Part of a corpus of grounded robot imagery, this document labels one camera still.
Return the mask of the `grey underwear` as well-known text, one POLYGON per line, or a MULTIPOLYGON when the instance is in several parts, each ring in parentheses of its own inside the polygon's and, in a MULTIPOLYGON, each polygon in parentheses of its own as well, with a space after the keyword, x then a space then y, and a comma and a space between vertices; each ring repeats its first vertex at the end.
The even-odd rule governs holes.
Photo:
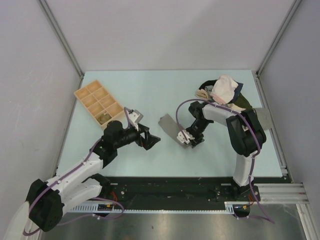
POLYGON ((158 125, 181 148, 187 149, 189 147, 188 144, 181 143, 177 139, 177 136, 178 136, 178 133, 180 132, 180 129, 178 127, 178 124, 175 122, 175 120, 169 114, 166 114, 166 115, 160 117, 160 119, 158 121, 158 125))

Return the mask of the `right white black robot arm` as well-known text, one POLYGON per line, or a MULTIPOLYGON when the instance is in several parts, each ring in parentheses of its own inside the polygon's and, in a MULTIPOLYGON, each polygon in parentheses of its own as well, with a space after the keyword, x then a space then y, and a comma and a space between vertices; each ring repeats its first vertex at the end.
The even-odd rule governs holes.
POLYGON ((209 124, 219 123, 227 128, 233 150, 236 152, 235 171, 230 188, 231 196, 242 201, 253 190, 255 158, 260 154, 267 137, 254 110, 232 110, 215 103, 194 101, 188 111, 194 122, 181 130, 177 139, 195 148, 203 143, 209 124))

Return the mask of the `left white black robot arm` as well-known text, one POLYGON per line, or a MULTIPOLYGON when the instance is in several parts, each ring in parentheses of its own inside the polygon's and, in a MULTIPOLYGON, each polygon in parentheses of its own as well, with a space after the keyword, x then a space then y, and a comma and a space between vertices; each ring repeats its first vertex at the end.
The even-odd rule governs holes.
POLYGON ((44 232, 52 230, 73 207, 110 196, 110 181, 99 172, 118 155, 118 149, 136 143, 151 149, 161 138, 150 134, 147 126, 138 124, 123 128, 120 121, 107 124, 103 135, 91 147, 88 155, 62 175, 46 181, 35 180, 29 187, 26 201, 30 204, 28 218, 44 232))

